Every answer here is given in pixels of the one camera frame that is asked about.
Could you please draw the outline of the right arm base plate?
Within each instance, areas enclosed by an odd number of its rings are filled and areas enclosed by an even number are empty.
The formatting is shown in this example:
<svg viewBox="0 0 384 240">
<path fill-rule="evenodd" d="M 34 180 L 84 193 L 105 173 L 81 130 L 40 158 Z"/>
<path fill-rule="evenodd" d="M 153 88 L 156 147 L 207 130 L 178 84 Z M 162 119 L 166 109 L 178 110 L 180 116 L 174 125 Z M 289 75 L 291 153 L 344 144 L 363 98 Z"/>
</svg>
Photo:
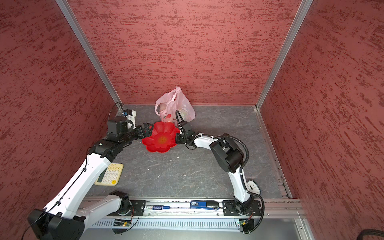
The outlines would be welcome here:
<svg viewBox="0 0 384 240">
<path fill-rule="evenodd" d="M 247 202 L 240 203 L 239 201 L 223 201 L 224 216 L 261 216 L 262 206 L 260 201 L 248 200 Z"/>
</svg>

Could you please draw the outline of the cream yellow calculator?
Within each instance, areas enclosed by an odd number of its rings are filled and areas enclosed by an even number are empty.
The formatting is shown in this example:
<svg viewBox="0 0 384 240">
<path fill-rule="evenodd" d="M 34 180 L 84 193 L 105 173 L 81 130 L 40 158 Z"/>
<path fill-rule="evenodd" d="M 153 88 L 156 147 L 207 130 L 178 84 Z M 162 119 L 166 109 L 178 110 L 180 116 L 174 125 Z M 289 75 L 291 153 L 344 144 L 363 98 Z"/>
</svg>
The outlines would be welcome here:
<svg viewBox="0 0 384 240">
<path fill-rule="evenodd" d="M 120 180 L 123 164 L 111 163 L 96 179 L 94 185 L 96 186 L 116 186 Z"/>
</svg>

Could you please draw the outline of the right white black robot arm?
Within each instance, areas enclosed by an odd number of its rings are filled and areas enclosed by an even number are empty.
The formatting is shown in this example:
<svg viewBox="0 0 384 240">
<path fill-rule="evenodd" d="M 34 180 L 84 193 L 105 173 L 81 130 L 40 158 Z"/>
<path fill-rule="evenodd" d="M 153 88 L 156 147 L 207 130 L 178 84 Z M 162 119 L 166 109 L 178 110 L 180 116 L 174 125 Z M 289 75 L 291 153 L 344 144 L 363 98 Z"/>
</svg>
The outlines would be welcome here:
<svg viewBox="0 0 384 240">
<path fill-rule="evenodd" d="M 252 180 L 247 181 L 244 174 L 244 167 L 250 158 L 247 146 L 228 134 L 210 136 L 196 133 L 186 121 L 179 123 L 178 127 L 180 133 L 176 136 L 177 144 L 183 144 L 188 149 L 204 148 L 212 151 L 218 165 L 229 175 L 237 213 L 247 215 L 254 204 L 254 196 L 261 193 L 258 185 Z"/>
</svg>

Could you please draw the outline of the right aluminium corner post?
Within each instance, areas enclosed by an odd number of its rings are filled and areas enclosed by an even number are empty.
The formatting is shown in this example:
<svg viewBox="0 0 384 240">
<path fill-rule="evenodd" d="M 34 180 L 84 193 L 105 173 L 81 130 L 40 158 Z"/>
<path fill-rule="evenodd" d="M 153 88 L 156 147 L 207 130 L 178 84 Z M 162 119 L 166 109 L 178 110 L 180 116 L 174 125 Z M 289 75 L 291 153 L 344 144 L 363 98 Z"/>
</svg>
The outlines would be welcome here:
<svg viewBox="0 0 384 240">
<path fill-rule="evenodd" d="M 275 81 L 275 78 L 279 73 L 279 70 L 280 70 L 280 68 L 281 68 L 281 66 L 282 66 L 282 64 L 283 64 L 283 62 L 284 62 L 284 60 L 285 60 L 285 58 L 286 58 L 286 56 L 287 56 L 287 54 L 291 48 L 296 36 L 297 36 L 297 33 L 299 32 L 299 29 L 300 29 L 306 15 L 307 15 L 308 11 L 309 11 L 312 3 L 313 3 L 313 0 L 302 0 L 301 1 L 301 4 L 298 8 L 298 11 L 294 17 L 294 20 L 290 26 L 290 29 L 286 35 L 285 40 L 283 42 L 281 50 L 279 51 L 278 57 L 277 57 L 274 65 L 273 65 L 273 68 L 270 72 L 270 75 L 269 75 L 267 81 L 266 81 L 266 84 L 263 88 L 263 91 L 262 91 L 262 93 L 261 93 L 261 95 L 260 95 L 260 97 L 256 103 L 256 110 L 257 111 L 261 110 L 262 105 L 263 105 L 263 103 L 264 103 L 264 101 L 268 95 L 268 92 L 271 89 L 271 87 Z"/>
</svg>

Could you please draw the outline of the pink plastic bag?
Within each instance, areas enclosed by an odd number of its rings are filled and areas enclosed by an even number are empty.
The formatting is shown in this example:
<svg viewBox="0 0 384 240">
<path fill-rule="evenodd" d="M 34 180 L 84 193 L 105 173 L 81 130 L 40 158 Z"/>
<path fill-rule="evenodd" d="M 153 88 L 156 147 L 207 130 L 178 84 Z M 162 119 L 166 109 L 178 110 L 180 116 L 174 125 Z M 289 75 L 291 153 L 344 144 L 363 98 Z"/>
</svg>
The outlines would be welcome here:
<svg viewBox="0 0 384 240">
<path fill-rule="evenodd" d="M 162 122 L 178 125 L 176 111 L 181 114 L 184 121 L 190 122 L 195 119 L 196 113 L 190 101 L 184 95 L 180 87 L 176 87 L 169 93 L 165 93 L 156 100 L 155 113 Z"/>
</svg>

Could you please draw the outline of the left aluminium corner post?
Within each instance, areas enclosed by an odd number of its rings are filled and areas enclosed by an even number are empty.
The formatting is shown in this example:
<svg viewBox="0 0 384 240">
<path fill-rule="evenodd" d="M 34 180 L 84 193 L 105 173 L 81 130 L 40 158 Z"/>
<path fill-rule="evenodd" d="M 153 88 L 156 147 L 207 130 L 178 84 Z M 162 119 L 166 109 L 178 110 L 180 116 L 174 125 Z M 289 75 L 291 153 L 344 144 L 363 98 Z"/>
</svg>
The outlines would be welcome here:
<svg viewBox="0 0 384 240">
<path fill-rule="evenodd" d="M 100 60 L 98 59 L 95 51 L 93 50 L 90 42 L 88 41 L 86 34 L 82 30 L 78 20 L 76 19 L 75 14 L 73 13 L 68 1 L 56 0 L 56 3 L 58 4 L 61 12 L 63 13 L 63 15 L 65 17 L 65 19 L 69 23 L 71 29 L 73 30 L 78 41 L 80 42 L 81 46 L 83 47 L 85 53 L 87 54 L 89 60 L 91 61 L 92 65 L 94 66 L 96 72 L 98 73 L 99 77 L 101 78 L 102 82 L 104 83 L 110 96 L 112 97 L 114 102 L 117 103 L 118 108 L 121 110 L 122 109 L 121 99 L 118 96 L 118 93 L 116 92 L 115 88 L 113 87 L 111 80 L 109 79 L 106 71 L 104 70 L 104 68 L 103 68 Z"/>
</svg>

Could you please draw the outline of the blue marker pen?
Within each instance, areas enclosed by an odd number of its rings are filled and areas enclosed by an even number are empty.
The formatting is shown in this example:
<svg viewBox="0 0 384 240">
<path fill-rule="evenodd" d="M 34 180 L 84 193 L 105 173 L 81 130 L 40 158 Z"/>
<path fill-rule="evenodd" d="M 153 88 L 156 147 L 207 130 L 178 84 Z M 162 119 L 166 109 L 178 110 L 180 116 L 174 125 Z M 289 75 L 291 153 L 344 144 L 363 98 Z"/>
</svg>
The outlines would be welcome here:
<svg viewBox="0 0 384 240">
<path fill-rule="evenodd" d="M 147 210 L 170 210 L 170 206 L 164 206 L 164 205 L 151 205 L 151 206 L 146 206 Z"/>
</svg>

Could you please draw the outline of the aluminium corner post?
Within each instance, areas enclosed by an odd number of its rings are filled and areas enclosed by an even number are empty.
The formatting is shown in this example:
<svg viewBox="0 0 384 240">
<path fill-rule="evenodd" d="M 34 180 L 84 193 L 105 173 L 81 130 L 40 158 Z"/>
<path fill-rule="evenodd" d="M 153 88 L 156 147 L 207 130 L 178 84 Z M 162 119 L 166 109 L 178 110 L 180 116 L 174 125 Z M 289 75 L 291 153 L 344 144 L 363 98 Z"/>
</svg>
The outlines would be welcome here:
<svg viewBox="0 0 384 240">
<path fill-rule="evenodd" d="M 91 61 L 92 65 L 94 66 L 96 72 L 98 73 L 99 77 L 101 78 L 102 82 L 104 83 L 110 96 L 112 97 L 114 102 L 117 103 L 118 108 L 121 110 L 122 109 L 121 99 L 118 96 L 118 93 L 116 92 L 115 88 L 113 87 L 111 80 L 109 79 L 106 71 L 104 70 L 104 68 L 103 68 L 100 60 L 98 59 L 95 51 L 93 50 L 90 42 L 88 41 L 86 34 L 82 30 L 78 20 L 76 19 L 75 14 L 73 13 L 68 1 L 56 0 L 56 3 L 58 4 L 61 12 L 63 13 L 63 15 L 65 17 L 65 19 L 69 23 L 71 29 L 73 30 L 78 41 L 80 42 L 81 46 L 83 47 L 85 53 L 87 54 L 89 60 Z"/>
<path fill-rule="evenodd" d="M 290 26 L 290 29 L 286 35 L 285 40 L 283 42 L 281 50 L 279 51 L 278 57 L 277 57 L 274 65 L 273 65 L 273 68 L 270 72 L 270 75 L 269 75 L 267 81 L 266 81 L 266 84 L 263 88 L 263 91 L 262 91 L 262 93 L 261 93 L 261 95 L 260 95 L 260 97 L 256 103 L 256 110 L 257 111 L 261 110 L 262 105 L 263 105 L 263 103 L 264 103 L 264 101 L 268 95 L 268 92 L 271 89 L 271 87 L 275 81 L 275 78 L 279 73 L 279 70 L 280 70 L 280 68 L 281 68 L 281 66 L 282 66 L 282 64 L 283 64 L 283 62 L 284 62 L 284 60 L 285 60 L 285 58 L 286 58 L 286 56 L 287 56 L 287 54 L 291 48 L 296 36 L 297 36 L 297 33 L 299 32 L 299 29 L 300 29 L 306 15 L 307 15 L 308 11 L 309 11 L 312 3 L 313 3 L 313 0 L 302 0 L 301 1 L 301 4 L 298 8 L 298 11 L 294 17 L 294 20 Z"/>
</svg>

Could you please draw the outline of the perforated metal front rail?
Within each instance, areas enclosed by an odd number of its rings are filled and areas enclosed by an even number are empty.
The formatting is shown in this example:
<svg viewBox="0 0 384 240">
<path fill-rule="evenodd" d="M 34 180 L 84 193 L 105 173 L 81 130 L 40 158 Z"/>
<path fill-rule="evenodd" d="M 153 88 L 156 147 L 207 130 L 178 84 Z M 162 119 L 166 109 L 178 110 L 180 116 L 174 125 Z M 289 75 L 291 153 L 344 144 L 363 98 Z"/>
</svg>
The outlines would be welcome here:
<svg viewBox="0 0 384 240">
<path fill-rule="evenodd" d="M 164 229 L 164 230 L 192 230 L 192 231 L 229 231 L 240 230 L 237 219 L 102 219 L 90 229 Z"/>
</svg>

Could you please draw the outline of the red flower-shaped plastic bowl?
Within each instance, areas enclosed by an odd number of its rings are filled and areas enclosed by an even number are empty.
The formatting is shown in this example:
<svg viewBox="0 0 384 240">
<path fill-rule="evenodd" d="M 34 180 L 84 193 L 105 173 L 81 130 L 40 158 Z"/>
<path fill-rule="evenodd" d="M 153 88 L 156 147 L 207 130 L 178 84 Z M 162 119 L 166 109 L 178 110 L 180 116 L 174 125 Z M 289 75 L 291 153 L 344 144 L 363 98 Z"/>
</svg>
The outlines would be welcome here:
<svg viewBox="0 0 384 240">
<path fill-rule="evenodd" d="M 142 143 L 151 153 L 166 153 L 177 145 L 176 135 L 179 133 L 173 123 L 157 122 L 152 127 L 152 135 L 142 139 Z"/>
</svg>

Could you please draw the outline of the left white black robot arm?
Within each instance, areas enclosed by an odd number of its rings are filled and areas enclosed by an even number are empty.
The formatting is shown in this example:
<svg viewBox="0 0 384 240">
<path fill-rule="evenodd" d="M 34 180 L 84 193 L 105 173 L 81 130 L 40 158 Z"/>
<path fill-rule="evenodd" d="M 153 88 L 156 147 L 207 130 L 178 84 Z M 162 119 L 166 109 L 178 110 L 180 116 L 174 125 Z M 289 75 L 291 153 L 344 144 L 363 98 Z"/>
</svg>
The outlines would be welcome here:
<svg viewBox="0 0 384 240">
<path fill-rule="evenodd" d="M 63 189 L 42 209 L 28 216 L 29 228 L 39 240 L 78 240 L 82 234 L 109 214 L 133 218 L 138 210 L 127 193 L 113 191 L 85 210 L 79 210 L 84 197 L 116 156 L 135 140 L 152 135 L 153 124 L 135 126 L 127 117 L 115 117 L 107 122 L 106 137 L 87 151 L 81 167 Z"/>
</svg>

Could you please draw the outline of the blue black stapler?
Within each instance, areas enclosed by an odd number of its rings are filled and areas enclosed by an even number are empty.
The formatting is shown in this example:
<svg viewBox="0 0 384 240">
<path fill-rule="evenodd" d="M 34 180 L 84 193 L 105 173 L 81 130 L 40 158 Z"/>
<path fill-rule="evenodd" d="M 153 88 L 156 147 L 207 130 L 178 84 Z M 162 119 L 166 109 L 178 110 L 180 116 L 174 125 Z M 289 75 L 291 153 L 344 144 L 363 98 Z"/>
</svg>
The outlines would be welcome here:
<svg viewBox="0 0 384 240">
<path fill-rule="evenodd" d="M 217 211 L 220 208 L 220 204 L 217 201 L 191 201 L 190 209 L 202 209 Z"/>
</svg>

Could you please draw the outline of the white analog clock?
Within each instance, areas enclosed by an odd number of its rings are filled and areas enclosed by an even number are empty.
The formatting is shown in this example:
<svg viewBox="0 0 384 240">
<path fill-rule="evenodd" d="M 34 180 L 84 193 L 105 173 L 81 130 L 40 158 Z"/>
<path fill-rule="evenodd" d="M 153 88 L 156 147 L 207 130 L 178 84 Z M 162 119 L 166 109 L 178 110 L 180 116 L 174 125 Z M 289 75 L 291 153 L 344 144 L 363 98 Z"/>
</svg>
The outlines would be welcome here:
<svg viewBox="0 0 384 240">
<path fill-rule="evenodd" d="M 252 194 L 257 194 L 257 195 L 261 194 L 261 191 L 260 191 L 258 185 L 252 180 L 247 182 L 247 189 Z"/>
</svg>

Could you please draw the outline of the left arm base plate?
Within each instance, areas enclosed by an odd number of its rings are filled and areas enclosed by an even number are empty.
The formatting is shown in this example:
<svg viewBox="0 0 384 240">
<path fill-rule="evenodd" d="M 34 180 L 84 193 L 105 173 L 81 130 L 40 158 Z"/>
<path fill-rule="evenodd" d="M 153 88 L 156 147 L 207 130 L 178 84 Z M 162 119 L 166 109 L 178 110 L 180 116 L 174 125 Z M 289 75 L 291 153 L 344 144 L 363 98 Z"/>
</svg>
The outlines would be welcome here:
<svg viewBox="0 0 384 240">
<path fill-rule="evenodd" d="M 108 214 L 108 216 L 120 216 L 120 217 L 129 217 L 131 215 L 133 216 L 143 216 L 145 208 L 146 208 L 146 200 L 130 200 L 131 204 L 130 206 L 125 210 L 117 210 L 116 212 L 113 212 L 111 214 Z"/>
</svg>

